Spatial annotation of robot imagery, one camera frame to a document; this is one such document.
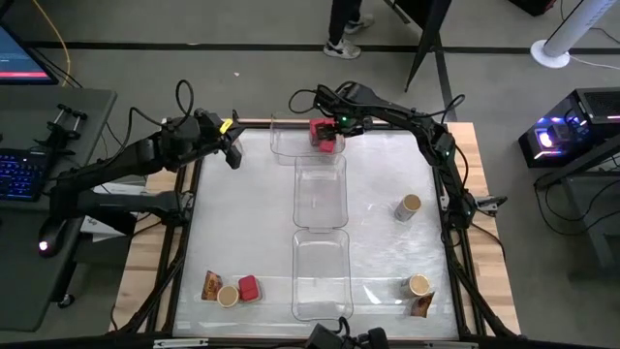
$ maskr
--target person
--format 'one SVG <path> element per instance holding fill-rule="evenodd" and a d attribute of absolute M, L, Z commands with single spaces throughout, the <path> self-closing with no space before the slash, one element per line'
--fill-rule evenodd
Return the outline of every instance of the person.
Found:
<path fill-rule="evenodd" d="M 361 49 L 343 39 L 343 35 L 355 34 L 375 23 L 372 15 L 362 16 L 359 13 L 360 7 L 361 0 L 332 0 L 329 39 L 323 48 L 324 54 L 343 59 L 359 57 Z"/>

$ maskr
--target concrete floor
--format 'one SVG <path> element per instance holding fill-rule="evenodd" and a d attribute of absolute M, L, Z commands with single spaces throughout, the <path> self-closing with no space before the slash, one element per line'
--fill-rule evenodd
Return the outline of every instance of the concrete floor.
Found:
<path fill-rule="evenodd" d="M 329 0 L 46 0 L 58 29 L 67 41 L 321 45 L 325 40 Z M 565 0 L 568 14 L 576 1 Z M 376 27 L 360 34 L 364 45 L 411 45 L 419 37 L 414 25 L 399 21 L 382 0 L 365 0 L 375 13 Z M 31 16 L 32 20 L 22 20 Z M 598 23 L 620 37 L 620 5 Z M 5 20 L 24 40 L 55 40 L 47 24 L 28 1 L 18 2 Z M 173 28 L 164 23 L 182 20 Z M 450 47 L 517 47 L 550 35 L 560 23 L 556 6 L 544 16 L 531 17 L 507 0 L 453 0 L 442 41 Z M 577 44 L 582 48 L 618 48 L 600 32 L 590 32 Z M 46 54 L 64 64 L 62 51 Z M 124 135 L 127 109 L 137 106 L 153 117 L 178 115 L 173 90 L 179 79 L 196 89 L 197 106 L 229 115 L 235 108 L 242 117 L 266 118 L 287 110 L 293 91 L 317 83 L 335 86 L 355 79 L 372 86 L 379 95 L 421 111 L 443 107 L 434 54 L 430 54 L 404 93 L 402 86 L 412 53 L 366 52 L 345 62 L 320 51 L 261 50 L 95 50 L 71 52 L 74 76 L 92 88 L 116 90 L 117 104 L 110 124 Z M 620 66 L 620 56 L 590 55 L 582 59 Z M 446 54 L 451 91 L 464 93 L 466 102 L 456 115 L 474 122 L 489 189 L 507 195 L 497 223 L 507 251 L 507 266 L 519 323 L 534 339 L 620 347 L 620 293 L 617 284 L 572 282 L 567 277 L 575 264 L 593 259 L 587 239 L 554 235 L 544 226 L 536 207 L 532 183 L 541 172 L 530 171 L 516 145 L 518 136 L 576 87 L 618 86 L 620 74 L 580 63 L 562 70 L 547 70 L 528 55 Z M 132 139 L 154 131 L 135 124 Z M 116 146 L 108 142 L 109 151 Z M 96 156 L 103 157 L 100 146 Z M 46 327 L 38 333 L 0 333 L 0 341 L 77 336 L 108 329 L 109 308 L 122 270 L 91 270 L 92 286 L 68 312 L 50 311 Z M 105 279 L 96 275 L 109 273 Z M 69 311 L 88 313 L 79 326 Z"/>

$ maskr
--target monitor screen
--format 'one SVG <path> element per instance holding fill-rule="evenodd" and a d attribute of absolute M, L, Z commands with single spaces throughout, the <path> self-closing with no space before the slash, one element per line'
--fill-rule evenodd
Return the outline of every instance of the monitor screen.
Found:
<path fill-rule="evenodd" d="M 0 25 L 0 84 L 56 84 L 58 80 Z"/>

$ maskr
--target clear plastic container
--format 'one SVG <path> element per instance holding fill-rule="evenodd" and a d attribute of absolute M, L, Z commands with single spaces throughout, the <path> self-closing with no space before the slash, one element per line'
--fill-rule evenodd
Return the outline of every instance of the clear plastic container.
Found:
<path fill-rule="evenodd" d="M 293 221 L 297 227 L 331 230 L 347 224 L 346 170 L 342 155 L 295 159 Z"/>
<path fill-rule="evenodd" d="M 310 129 L 305 120 L 294 120 L 283 113 L 271 116 L 271 151 L 280 165 L 292 166 L 297 156 L 321 156 L 317 146 L 310 143 Z M 345 149 L 342 135 L 336 137 L 336 145 L 331 154 L 339 154 Z"/>
<path fill-rule="evenodd" d="M 353 315 L 349 235 L 297 231 L 293 236 L 293 316 L 299 321 Z"/>

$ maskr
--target blue backlit keyboard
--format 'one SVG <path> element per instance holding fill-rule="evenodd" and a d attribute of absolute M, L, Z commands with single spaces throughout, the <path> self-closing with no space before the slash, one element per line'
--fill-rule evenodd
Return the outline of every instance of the blue backlit keyboard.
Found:
<path fill-rule="evenodd" d="M 43 151 L 0 148 L 0 200 L 39 200 L 48 160 Z"/>

